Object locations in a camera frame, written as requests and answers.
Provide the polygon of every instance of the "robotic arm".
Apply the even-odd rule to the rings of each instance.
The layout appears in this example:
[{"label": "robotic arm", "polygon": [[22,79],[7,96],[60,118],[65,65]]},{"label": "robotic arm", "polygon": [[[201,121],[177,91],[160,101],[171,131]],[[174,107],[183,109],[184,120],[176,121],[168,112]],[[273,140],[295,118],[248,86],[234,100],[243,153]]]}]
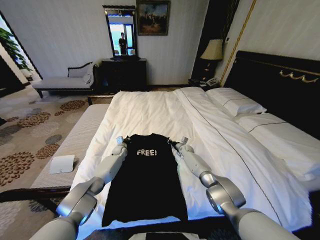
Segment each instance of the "robotic arm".
[{"label": "robotic arm", "polygon": [[[242,240],[298,240],[296,236],[282,228],[263,213],[240,208],[246,199],[239,188],[228,178],[215,175],[208,164],[187,145],[188,139],[174,147],[183,157],[190,171],[200,179],[207,188],[206,196],[213,209],[224,214],[232,223]],[[117,137],[118,145],[112,155],[107,156],[96,168],[94,177],[79,183],[62,200],[57,207],[61,216],[43,226],[31,240],[74,240],[78,228],[90,217],[97,205],[95,195],[112,181],[127,156],[127,145],[122,137]]]},{"label": "robotic arm", "polygon": [[78,235],[78,228],[84,224],[97,205],[94,197],[104,186],[117,175],[122,162],[127,156],[127,145],[123,138],[117,137],[118,145],[112,150],[96,168],[94,177],[89,181],[79,183],[62,200],[56,209],[61,215],[44,225],[35,233],[31,240],[74,240]]},{"label": "robotic arm", "polygon": [[209,165],[187,145],[183,137],[174,148],[183,157],[190,171],[207,188],[206,196],[213,209],[225,215],[242,240],[298,240],[275,221],[255,209],[240,208],[246,203],[239,188],[228,178],[215,175]]}]

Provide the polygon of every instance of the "upholstered bench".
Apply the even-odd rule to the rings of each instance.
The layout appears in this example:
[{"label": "upholstered bench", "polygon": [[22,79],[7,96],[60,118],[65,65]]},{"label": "upholstered bench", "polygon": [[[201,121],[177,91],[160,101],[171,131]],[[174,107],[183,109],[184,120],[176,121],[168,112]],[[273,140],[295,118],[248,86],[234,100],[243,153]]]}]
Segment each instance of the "upholstered bench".
[{"label": "upholstered bench", "polygon": [[79,67],[68,67],[67,77],[50,77],[32,82],[32,87],[43,98],[42,91],[88,91],[98,86],[99,63],[88,62]]}]

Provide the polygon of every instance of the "picture frame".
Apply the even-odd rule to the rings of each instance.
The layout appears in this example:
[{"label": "picture frame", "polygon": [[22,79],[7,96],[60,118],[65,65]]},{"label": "picture frame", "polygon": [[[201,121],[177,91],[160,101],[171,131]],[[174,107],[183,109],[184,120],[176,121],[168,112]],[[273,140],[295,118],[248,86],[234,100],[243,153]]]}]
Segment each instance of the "picture frame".
[{"label": "picture frame", "polygon": [[169,30],[170,0],[137,0],[139,36],[166,36]]}]

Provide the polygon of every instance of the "black headboard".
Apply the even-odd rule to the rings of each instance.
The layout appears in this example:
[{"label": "black headboard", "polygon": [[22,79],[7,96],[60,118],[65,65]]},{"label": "black headboard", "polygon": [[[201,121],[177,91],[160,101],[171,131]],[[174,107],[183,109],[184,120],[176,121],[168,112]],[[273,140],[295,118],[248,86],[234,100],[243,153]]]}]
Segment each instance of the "black headboard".
[{"label": "black headboard", "polygon": [[224,87],[320,140],[320,61],[238,51]]}]

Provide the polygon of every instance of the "floral carpet pattern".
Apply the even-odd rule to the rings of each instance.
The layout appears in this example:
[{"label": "floral carpet pattern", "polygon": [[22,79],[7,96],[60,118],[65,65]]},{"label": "floral carpet pattern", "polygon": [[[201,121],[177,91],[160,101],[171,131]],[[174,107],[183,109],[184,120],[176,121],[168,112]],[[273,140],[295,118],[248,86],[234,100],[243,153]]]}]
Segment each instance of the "floral carpet pattern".
[{"label": "floral carpet pattern", "polygon": [[[86,99],[47,92],[41,99],[31,86],[0,98],[7,121],[0,126],[0,192],[30,188],[87,109]],[[36,201],[0,203],[0,240],[27,240],[53,218]]]}]

